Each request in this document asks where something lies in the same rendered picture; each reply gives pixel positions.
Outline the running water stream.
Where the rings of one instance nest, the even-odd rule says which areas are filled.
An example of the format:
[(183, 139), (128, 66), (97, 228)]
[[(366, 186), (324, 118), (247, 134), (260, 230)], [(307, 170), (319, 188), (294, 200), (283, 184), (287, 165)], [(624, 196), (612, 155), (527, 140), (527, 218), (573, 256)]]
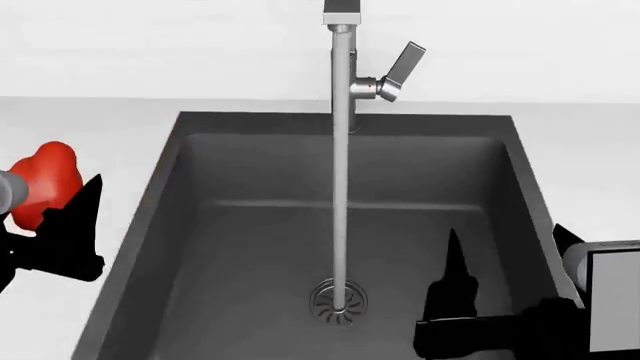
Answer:
[(348, 141), (352, 32), (337, 26), (332, 35), (333, 117), (333, 308), (346, 308)]

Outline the round metal drain strainer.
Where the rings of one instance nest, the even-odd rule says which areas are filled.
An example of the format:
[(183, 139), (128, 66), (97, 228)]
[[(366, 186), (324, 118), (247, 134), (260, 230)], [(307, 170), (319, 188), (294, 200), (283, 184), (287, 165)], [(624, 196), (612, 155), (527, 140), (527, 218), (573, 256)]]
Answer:
[(351, 326), (363, 317), (368, 309), (368, 297), (364, 289), (354, 281), (345, 282), (345, 307), (334, 308), (334, 279), (319, 282), (309, 297), (309, 310), (313, 317), (331, 326)]

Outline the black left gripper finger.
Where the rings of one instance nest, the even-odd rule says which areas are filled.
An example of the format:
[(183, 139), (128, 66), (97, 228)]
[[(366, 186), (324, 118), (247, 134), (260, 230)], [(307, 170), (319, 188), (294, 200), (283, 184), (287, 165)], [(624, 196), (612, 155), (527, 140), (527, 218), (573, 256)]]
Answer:
[(90, 179), (62, 209), (47, 208), (36, 235), (44, 248), (61, 254), (93, 256), (103, 180)]

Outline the steel faucet body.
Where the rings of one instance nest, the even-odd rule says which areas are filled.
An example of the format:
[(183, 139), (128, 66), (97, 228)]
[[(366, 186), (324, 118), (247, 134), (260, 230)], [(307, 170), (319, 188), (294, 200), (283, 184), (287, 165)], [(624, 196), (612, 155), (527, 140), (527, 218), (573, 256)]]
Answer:
[(359, 130), (356, 125), (356, 101), (377, 96), (374, 77), (357, 76), (357, 27), (361, 25), (361, 0), (323, 0), (322, 23), (331, 32), (331, 113), (335, 116), (335, 101), (348, 111), (349, 134)]

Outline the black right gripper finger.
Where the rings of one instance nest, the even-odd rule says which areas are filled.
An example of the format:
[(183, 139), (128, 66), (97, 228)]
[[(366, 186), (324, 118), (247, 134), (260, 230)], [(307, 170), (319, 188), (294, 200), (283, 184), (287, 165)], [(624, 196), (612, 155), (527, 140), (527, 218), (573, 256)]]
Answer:
[(555, 224), (552, 236), (563, 260), (582, 260), (585, 257), (585, 241), (566, 227)]
[(473, 318), (479, 283), (470, 275), (459, 237), (449, 232), (445, 269), (438, 281), (429, 285), (423, 308), (423, 321)]

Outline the dark gray sink basin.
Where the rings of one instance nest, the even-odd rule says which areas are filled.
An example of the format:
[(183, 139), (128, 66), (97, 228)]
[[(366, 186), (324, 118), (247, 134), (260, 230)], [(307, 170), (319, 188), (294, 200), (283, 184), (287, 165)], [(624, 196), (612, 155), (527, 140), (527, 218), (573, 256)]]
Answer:
[(483, 316), (578, 293), (509, 116), (361, 114), (349, 140), (341, 326), (325, 113), (181, 113), (72, 360), (420, 360), (414, 326), (456, 234)]

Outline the red bell pepper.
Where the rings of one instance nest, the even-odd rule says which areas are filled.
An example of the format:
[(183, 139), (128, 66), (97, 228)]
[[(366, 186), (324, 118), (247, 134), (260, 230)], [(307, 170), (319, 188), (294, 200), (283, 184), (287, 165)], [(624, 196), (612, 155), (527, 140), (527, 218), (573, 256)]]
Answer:
[(27, 183), (26, 200), (10, 213), (22, 230), (35, 231), (43, 221), (45, 209), (63, 209), (83, 187), (74, 149), (66, 143), (44, 143), (9, 170)]

